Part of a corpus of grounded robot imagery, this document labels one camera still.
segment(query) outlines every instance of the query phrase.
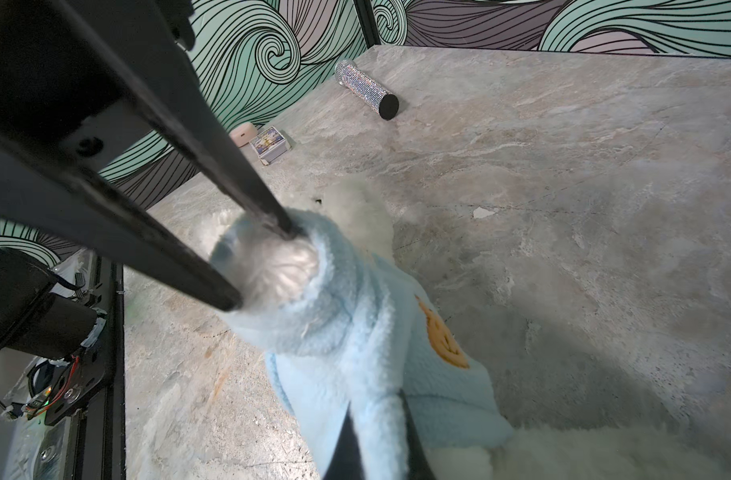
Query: white paint chip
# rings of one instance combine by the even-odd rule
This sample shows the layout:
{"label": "white paint chip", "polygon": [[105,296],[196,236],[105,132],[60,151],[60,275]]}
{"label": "white paint chip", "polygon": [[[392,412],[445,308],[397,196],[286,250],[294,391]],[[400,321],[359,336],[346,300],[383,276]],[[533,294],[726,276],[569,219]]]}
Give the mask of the white paint chip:
{"label": "white paint chip", "polygon": [[490,210],[486,210],[482,206],[479,206],[472,211],[472,218],[486,218],[486,216],[492,216],[495,213],[495,211],[492,212]]}

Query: pink case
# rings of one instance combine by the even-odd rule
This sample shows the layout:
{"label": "pink case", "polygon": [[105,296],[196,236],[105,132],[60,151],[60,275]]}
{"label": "pink case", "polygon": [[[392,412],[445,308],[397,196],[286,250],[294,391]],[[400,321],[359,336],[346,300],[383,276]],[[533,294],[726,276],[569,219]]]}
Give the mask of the pink case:
{"label": "pink case", "polygon": [[256,127],[254,127],[254,124],[246,121],[244,124],[240,124],[230,131],[230,138],[232,138],[232,141],[235,142],[238,147],[243,147],[258,134],[259,131]]}

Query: marble tabletop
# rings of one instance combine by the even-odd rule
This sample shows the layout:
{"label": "marble tabletop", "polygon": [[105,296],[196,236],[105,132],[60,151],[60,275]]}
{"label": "marble tabletop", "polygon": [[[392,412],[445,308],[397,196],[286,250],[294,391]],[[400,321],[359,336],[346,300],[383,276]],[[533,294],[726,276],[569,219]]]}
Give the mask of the marble tabletop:
{"label": "marble tabletop", "polygon": [[[666,425],[731,465],[731,60],[377,46],[381,120],[332,78],[271,122],[286,204],[346,174],[515,425]],[[206,256],[202,175],[150,213]],[[129,478],[317,478],[261,352],[126,270]]]}

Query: green swirl wallpaper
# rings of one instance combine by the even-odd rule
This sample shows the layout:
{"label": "green swirl wallpaper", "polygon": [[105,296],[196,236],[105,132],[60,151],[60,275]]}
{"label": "green swirl wallpaper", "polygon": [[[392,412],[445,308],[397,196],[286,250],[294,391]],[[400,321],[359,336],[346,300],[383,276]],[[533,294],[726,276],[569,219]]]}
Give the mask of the green swirl wallpaper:
{"label": "green swirl wallpaper", "polygon": [[731,0],[372,0],[383,43],[731,57]]}
{"label": "green swirl wallpaper", "polygon": [[[227,130],[264,124],[366,50],[352,0],[195,0],[189,52],[200,89]],[[100,172],[149,208],[198,173],[150,132]],[[0,246],[53,266],[79,246],[0,219]]]}

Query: black vertical strip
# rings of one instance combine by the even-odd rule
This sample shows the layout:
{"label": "black vertical strip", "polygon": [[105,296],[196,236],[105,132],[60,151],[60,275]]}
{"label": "black vertical strip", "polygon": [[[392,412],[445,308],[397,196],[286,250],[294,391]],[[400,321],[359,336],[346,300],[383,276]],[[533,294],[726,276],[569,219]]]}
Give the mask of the black vertical strip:
{"label": "black vertical strip", "polygon": [[381,44],[379,40],[379,29],[376,27],[376,18],[373,16],[373,7],[371,0],[353,0],[355,2],[355,11],[360,20],[360,28],[365,38],[365,47],[371,48],[374,45]]}

